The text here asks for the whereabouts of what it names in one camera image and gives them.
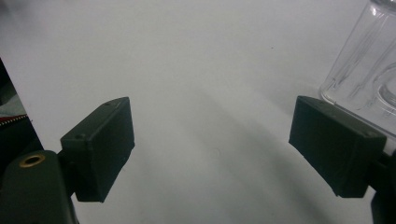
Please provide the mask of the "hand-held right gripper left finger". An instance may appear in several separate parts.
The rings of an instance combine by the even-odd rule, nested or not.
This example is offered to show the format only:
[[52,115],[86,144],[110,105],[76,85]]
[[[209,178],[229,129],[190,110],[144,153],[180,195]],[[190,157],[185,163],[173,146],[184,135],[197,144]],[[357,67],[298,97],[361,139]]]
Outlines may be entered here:
[[81,202],[102,203],[134,148],[130,99],[98,106],[61,138],[68,189]]

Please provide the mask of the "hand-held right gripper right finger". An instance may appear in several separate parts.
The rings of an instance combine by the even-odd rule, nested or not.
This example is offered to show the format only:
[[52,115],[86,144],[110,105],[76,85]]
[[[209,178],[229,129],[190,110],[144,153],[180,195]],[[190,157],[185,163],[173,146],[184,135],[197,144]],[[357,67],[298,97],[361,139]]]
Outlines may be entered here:
[[289,143],[337,196],[364,196],[364,177],[386,142],[384,134],[334,105],[308,96],[296,99]]

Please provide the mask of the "red strip with white teeth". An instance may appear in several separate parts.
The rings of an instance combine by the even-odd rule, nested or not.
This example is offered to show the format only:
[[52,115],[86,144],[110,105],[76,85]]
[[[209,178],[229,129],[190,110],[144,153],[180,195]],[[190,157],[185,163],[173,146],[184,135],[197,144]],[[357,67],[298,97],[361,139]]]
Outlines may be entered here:
[[11,116],[11,117],[2,117],[0,118],[0,127],[7,126],[14,122],[18,122],[22,119],[26,119],[26,115],[18,115],[18,116]]

